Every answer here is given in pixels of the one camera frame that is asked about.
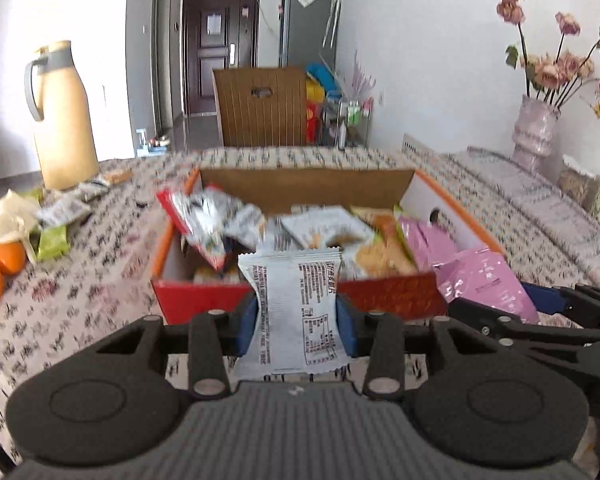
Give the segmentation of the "white pumpkin oat crisp pack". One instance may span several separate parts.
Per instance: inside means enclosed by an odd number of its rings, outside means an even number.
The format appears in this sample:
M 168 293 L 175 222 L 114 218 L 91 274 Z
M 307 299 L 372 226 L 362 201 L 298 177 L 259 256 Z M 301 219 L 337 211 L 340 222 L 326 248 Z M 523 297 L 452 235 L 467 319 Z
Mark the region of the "white pumpkin oat crisp pack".
M 351 211 L 375 231 L 373 239 L 358 248 L 354 257 L 362 271 L 370 278 L 418 273 L 416 264 L 405 249 L 392 210 L 353 207 Z

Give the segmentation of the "white oat crisp pack leaning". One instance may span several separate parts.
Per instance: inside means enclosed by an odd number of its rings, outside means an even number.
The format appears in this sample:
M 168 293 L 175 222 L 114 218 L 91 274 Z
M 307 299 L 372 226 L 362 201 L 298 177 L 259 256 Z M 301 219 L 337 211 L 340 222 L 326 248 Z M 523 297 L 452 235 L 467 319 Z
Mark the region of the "white oat crisp pack leaning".
M 375 236 L 365 222 L 341 206 L 309 209 L 280 218 L 283 228 L 304 249 L 366 243 Z

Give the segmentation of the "pink textured flower vase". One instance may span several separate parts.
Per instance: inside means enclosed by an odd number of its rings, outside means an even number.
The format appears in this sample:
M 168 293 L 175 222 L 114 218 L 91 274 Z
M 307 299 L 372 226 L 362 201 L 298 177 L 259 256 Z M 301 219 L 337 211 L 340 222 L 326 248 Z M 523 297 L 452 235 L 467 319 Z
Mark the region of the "pink textured flower vase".
M 536 174 L 553 153 L 556 125 L 560 110 L 539 99 L 523 96 L 512 140 L 512 159 L 516 164 Z

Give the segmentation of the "wooden chair back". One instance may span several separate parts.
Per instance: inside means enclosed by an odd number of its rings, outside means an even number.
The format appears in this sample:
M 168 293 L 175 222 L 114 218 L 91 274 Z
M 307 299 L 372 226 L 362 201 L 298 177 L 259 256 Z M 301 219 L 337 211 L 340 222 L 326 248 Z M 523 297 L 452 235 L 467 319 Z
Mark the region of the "wooden chair back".
M 219 135 L 227 148 L 306 145 L 306 73 L 297 67 L 215 70 Z

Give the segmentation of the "red grey snack bag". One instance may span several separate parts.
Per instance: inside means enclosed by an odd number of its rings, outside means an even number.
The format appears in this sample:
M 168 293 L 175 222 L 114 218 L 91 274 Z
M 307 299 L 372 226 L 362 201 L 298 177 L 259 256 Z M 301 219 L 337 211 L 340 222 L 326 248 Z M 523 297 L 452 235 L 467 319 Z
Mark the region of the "red grey snack bag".
M 165 188 L 157 193 L 157 198 L 189 246 L 213 270 L 221 271 L 228 255 L 225 226 L 244 203 L 213 186 L 190 194 Z

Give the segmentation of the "dark brown entrance door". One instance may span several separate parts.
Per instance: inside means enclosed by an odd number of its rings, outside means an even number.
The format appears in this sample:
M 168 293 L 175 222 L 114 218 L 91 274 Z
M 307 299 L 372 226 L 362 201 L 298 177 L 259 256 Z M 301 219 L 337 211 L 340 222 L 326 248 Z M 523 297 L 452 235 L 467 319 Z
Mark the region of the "dark brown entrance door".
M 257 64 L 257 0 L 183 0 L 182 25 L 184 112 L 211 114 L 214 73 Z

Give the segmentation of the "grey refrigerator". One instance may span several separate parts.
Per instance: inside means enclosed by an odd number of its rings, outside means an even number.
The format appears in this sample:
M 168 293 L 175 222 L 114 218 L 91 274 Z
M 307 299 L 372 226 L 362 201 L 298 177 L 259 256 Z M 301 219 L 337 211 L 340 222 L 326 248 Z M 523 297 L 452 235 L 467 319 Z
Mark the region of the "grey refrigerator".
M 334 68 L 339 6 L 340 0 L 282 0 L 278 65 Z

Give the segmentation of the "orange mandarin back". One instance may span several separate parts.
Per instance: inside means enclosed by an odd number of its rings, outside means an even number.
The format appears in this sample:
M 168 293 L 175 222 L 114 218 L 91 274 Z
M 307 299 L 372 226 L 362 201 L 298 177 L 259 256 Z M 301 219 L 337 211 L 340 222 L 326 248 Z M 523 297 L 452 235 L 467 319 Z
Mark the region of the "orange mandarin back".
M 0 271 L 3 275 L 18 274 L 27 263 L 27 254 L 21 242 L 0 244 Z

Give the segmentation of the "pink snack pack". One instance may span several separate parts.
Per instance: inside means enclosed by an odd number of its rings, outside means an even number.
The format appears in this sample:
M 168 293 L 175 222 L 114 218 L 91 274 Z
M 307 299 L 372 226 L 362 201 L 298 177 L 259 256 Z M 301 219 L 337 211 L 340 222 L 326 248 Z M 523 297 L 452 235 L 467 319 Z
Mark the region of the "pink snack pack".
M 465 299 L 517 315 L 527 324 L 540 318 L 524 286 L 503 255 L 488 248 L 467 249 L 432 266 L 437 288 L 447 304 Z
M 399 216 L 403 244 L 419 272 L 429 271 L 435 264 L 448 261 L 459 251 L 457 244 L 445 230 L 435 224 Z

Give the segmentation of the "red cardboard snack box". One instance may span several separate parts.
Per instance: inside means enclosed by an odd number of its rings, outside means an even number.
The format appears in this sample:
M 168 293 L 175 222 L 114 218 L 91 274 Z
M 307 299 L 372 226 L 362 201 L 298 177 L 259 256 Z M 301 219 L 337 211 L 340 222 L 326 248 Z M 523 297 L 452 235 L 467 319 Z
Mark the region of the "red cardboard snack box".
M 340 251 L 337 292 L 363 311 L 406 320 L 446 310 L 427 258 L 403 231 L 422 231 L 437 211 L 451 223 L 434 247 L 455 254 L 500 246 L 435 180 L 414 169 L 194 169 L 157 194 L 169 216 L 151 284 L 166 322 L 231 311 L 252 291 L 226 279 L 252 252 Z

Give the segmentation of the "small green snack pack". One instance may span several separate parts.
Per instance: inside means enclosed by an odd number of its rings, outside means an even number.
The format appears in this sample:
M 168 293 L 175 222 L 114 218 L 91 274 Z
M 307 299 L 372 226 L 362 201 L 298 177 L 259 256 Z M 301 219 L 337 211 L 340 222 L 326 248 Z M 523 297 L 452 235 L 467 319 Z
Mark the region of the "small green snack pack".
M 40 234 L 36 258 L 38 262 L 56 259 L 65 255 L 70 249 L 67 227 L 50 226 Z

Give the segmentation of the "yellow thermos jug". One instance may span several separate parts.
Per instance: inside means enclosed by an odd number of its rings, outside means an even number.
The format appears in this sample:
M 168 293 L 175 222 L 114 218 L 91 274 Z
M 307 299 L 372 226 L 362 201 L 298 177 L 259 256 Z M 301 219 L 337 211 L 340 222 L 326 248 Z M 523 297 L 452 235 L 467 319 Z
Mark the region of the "yellow thermos jug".
M 90 108 L 69 40 L 36 51 L 24 70 L 24 97 L 41 125 L 34 142 L 46 188 L 63 191 L 95 177 L 99 166 Z

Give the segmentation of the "white snack pack back side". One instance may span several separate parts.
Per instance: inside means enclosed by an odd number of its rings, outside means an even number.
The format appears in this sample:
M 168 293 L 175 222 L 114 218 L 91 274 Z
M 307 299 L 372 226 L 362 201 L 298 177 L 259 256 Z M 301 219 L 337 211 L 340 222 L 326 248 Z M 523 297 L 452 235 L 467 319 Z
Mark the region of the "white snack pack back side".
M 337 248 L 238 258 L 258 300 L 256 328 L 235 367 L 238 379 L 324 374 L 349 363 L 337 324 L 340 264 Z

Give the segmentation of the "white cloth flower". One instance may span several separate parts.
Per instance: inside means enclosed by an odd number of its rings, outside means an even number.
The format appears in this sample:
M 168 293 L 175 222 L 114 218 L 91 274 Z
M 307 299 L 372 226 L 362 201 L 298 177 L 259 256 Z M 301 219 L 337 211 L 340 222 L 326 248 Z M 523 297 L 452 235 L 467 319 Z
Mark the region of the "white cloth flower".
M 38 227 L 40 205 L 32 196 L 8 190 L 0 197 L 0 245 L 20 242 L 30 263 L 36 263 L 30 234 Z

